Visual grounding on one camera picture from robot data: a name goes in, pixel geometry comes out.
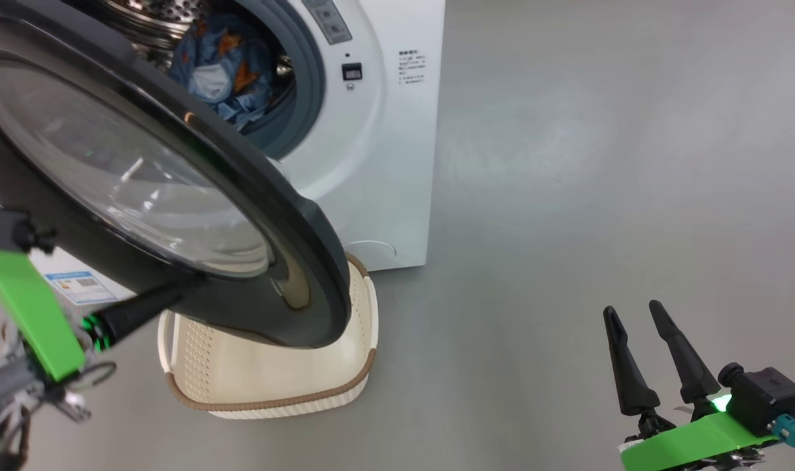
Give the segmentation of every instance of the open round door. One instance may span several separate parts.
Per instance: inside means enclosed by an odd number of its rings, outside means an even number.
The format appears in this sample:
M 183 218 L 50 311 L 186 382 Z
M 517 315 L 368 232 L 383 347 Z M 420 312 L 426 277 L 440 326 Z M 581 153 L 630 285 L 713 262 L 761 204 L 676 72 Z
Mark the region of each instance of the open round door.
M 321 347 L 349 319 L 319 206 L 127 39 L 53 0 L 0 3 L 0 203 L 134 292 L 204 274 L 173 310 L 235 335 Z

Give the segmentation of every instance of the white basket handle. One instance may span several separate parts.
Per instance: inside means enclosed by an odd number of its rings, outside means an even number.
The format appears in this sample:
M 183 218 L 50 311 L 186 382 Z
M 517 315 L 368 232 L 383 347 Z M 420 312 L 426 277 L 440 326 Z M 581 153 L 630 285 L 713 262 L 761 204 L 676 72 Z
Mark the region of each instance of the white basket handle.
M 170 373 L 171 369 L 168 331 L 170 330 L 173 316 L 175 316 L 175 314 L 170 310 L 164 310 L 164 312 L 158 316 L 158 361 L 162 364 L 162 370 L 164 370 L 165 373 Z

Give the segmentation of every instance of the green plastic part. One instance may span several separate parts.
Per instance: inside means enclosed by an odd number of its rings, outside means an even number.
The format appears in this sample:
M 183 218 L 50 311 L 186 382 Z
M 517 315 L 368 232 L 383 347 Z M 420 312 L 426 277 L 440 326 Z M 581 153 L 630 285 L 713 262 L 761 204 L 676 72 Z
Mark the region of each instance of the green plastic part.
M 54 293 L 28 254 L 0 251 L 0 302 L 54 381 L 77 372 L 86 362 Z
M 777 439 L 754 436 L 727 412 L 717 412 L 628 448 L 621 462 L 627 471 L 662 471 L 772 440 Z

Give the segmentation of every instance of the laundry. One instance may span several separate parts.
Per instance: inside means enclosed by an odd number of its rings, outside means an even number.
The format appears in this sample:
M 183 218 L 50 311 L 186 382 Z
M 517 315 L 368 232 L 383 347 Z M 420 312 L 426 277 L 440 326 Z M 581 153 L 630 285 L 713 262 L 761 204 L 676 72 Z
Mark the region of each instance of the laundry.
M 260 33 L 226 13 L 191 26 L 173 51 L 168 75 L 239 131 L 274 101 L 276 66 Z

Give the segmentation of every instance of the laundry basket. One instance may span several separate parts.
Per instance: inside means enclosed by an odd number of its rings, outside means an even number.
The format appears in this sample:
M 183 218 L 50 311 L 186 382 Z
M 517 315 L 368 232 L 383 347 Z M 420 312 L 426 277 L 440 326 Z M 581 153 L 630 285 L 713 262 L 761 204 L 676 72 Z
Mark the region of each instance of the laundry basket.
M 368 272 L 355 259 L 349 268 L 349 324 L 339 340 L 321 349 L 264 345 L 163 313 L 158 356 L 176 399 L 226 419 L 288 417 L 356 399 L 374 363 L 379 322 Z

